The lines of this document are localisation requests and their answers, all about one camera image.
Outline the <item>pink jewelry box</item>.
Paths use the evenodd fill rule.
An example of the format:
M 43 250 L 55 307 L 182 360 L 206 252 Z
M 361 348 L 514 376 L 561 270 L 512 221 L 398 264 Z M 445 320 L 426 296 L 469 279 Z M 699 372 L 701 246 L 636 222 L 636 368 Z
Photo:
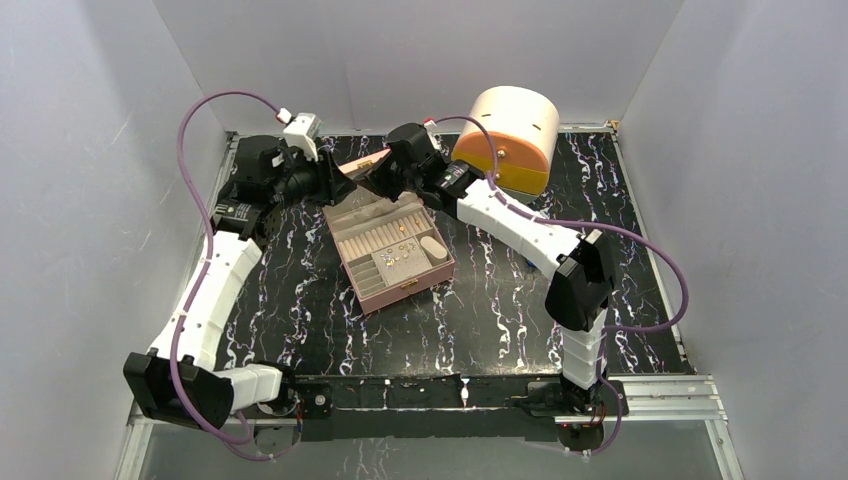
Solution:
M 322 209 L 362 311 L 373 313 L 454 277 L 455 260 L 413 193 L 397 201 L 359 187 L 335 206 Z M 419 239 L 432 236 L 448 260 L 432 265 Z

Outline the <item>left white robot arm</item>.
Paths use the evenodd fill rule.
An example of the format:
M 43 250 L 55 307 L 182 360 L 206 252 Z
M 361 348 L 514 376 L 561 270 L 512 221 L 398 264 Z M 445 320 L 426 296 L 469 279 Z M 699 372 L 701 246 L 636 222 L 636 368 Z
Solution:
M 196 429 L 220 429 L 231 415 L 253 406 L 275 416 L 296 409 L 299 391 L 290 367 L 257 361 L 218 370 L 218 345 L 283 210 L 333 206 L 355 188 L 324 144 L 310 160 L 280 137 L 245 137 L 228 164 L 215 204 L 203 215 L 200 258 L 177 309 L 147 352 L 131 353 L 123 367 L 145 417 Z

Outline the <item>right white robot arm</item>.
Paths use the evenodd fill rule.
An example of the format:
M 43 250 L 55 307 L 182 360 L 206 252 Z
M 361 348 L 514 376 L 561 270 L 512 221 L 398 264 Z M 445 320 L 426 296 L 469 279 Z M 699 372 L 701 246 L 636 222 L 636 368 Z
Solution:
M 587 414 L 600 406 L 604 327 L 615 285 L 608 240 L 600 230 L 580 234 L 518 202 L 495 185 L 493 169 L 443 156 L 422 124 L 392 130 L 386 152 L 361 169 L 357 181 L 392 201 L 413 193 L 427 207 L 483 230 L 529 260 L 548 281 L 544 308 L 562 335 L 562 407 Z

